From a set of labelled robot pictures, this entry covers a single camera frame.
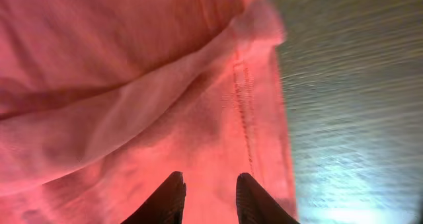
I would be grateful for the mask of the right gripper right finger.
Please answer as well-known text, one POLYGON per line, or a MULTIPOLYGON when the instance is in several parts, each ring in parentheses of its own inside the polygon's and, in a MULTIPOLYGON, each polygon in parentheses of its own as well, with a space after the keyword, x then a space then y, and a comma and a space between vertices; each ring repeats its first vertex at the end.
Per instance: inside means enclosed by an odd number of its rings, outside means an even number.
POLYGON ((299 224, 247 172, 237 177, 236 206, 239 224, 299 224))

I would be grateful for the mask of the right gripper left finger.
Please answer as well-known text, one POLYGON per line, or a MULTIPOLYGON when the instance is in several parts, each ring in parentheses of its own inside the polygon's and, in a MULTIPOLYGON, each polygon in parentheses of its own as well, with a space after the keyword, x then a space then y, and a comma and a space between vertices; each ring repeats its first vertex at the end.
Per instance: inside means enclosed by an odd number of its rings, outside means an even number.
POLYGON ((172 172, 122 224, 181 224, 185 197, 182 173, 172 172))

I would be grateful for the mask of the red soccer t-shirt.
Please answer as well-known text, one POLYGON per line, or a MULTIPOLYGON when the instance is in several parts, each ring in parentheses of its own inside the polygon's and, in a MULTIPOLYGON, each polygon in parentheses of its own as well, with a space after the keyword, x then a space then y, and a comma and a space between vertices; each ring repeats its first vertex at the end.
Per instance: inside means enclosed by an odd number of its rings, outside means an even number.
POLYGON ((184 223, 251 174, 296 216, 269 0, 1 0, 1 222, 121 223, 176 172, 184 223))

